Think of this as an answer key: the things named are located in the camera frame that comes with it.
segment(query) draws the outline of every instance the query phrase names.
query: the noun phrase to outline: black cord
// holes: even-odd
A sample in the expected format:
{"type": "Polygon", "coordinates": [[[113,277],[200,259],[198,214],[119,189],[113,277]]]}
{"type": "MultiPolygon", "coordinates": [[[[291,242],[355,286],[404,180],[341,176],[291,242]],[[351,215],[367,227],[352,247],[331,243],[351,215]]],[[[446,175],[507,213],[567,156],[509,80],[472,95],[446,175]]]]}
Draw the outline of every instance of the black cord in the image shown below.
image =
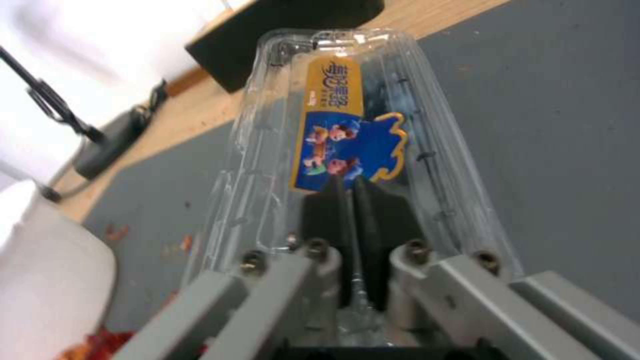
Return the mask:
{"type": "MultiPolygon", "coordinates": [[[[166,80],[163,79],[158,85],[154,86],[153,89],[151,89],[148,106],[136,105],[131,109],[131,111],[137,111],[141,115],[140,124],[138,124],[140,126],[140,129],[144,129],[149,124],[149,122],[151,121],[151,118],[154,116],[154,114],[157,112],[160,106],[162,106],[162,104],[164,104],[164,102],[166,102],[166,100],[169,98],[169,95],[167,94],[165,89],[165,85],[166,85],[166,80]]],[[[83,138],[82,144],[80,146],[84,147],[85,143],[86,143],[86,140],[83,138]]],[[[51,186],[41,186],[40,193],[45,199],[48,199],[53,202],[59,202],[62,199],[71,197],[79,193],[80,191],[84,190],[87,186],[89,186],[90,183],[91,183],[90,180],[86,180],[82,182],[80,185],[76,186],[75,188],[65,192],[56,191],[51,186]]]]}

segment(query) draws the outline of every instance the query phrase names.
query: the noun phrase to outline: wooden surface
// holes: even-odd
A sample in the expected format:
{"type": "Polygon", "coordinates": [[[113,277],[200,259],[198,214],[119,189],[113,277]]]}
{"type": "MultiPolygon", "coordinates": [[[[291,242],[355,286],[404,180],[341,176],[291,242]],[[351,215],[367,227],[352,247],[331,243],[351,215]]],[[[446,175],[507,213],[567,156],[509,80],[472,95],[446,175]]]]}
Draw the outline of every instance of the wooden surface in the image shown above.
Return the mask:
{"type": "MultiPolygon", "coordinates": [[[[507,1],[387,0],[382,13],[362,27],[394,28],[421,38],[507,1]]],[[[243,96],[241,90],[226,93],[209,77],[181,90],[164,104],[140,139],[111,167],[84,190],[60,203],[62,212],[82,222],[121,169],[232,120],[243,96]]],[[[71,170],[62,176],[55,189],[64,192],[82,182],[71,170]]]]}

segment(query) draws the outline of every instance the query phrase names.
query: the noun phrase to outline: product label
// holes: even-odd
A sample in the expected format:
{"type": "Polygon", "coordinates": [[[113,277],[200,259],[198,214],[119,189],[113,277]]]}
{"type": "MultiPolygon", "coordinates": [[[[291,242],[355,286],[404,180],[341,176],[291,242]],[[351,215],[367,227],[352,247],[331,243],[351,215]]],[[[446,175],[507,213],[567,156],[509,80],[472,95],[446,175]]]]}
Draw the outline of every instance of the product label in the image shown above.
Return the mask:
{"type": "Polygon", "coordinates": [[[349,188],[356,176],[392,179],[404,165],[404,117],[363,119],[360,66],[324,56],[309,64],[291,186],[319,191],[331,175],[349,188]]]}

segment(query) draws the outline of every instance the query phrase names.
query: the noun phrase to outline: clear plastic container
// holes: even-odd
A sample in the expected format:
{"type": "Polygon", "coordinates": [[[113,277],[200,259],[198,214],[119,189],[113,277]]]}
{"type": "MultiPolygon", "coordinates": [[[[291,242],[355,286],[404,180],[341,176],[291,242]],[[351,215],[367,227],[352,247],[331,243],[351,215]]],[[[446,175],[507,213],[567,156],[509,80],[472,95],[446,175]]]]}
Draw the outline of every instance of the clear plastic container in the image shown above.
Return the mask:
{"type": "Polygon", "coordinates": [[[441,256],[488,250],[500,276],[522,274],[472,157],[426,57],[414,39],[389,29],[272,31],[259,42],[225,170],[211,192],[183,285],[205,269],[233,272],[252,249],[278,254],[298,230],[305,192],[292,189],[309,63],[348,57],[360,65],[364,119],[398,112],[408,135],[404,167],[377,183],[406,197],[441,256]]]}

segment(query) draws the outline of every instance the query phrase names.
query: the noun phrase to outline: gray carpet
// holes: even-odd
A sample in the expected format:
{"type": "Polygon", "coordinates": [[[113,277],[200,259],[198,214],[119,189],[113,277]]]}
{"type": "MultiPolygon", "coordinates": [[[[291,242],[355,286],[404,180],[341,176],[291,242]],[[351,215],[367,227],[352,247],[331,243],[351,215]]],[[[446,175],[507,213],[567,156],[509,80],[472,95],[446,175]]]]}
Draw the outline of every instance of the gray carpet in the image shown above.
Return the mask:
{"type": "Polygon", "coordinates": [[[420,46],[525,271],[640,323],[640,2],[513,0],[420,46]]]}
{"type": "Polygon", "coordinates": [[[180,245],[204,219],[230,130],[231,123],[123,169],[84,221],[116,255],[107,329],[139,329],[178,290],[188,256],[180,245]],[[110,227],[126,226],[122,239],[109,240],[110,227]]]}

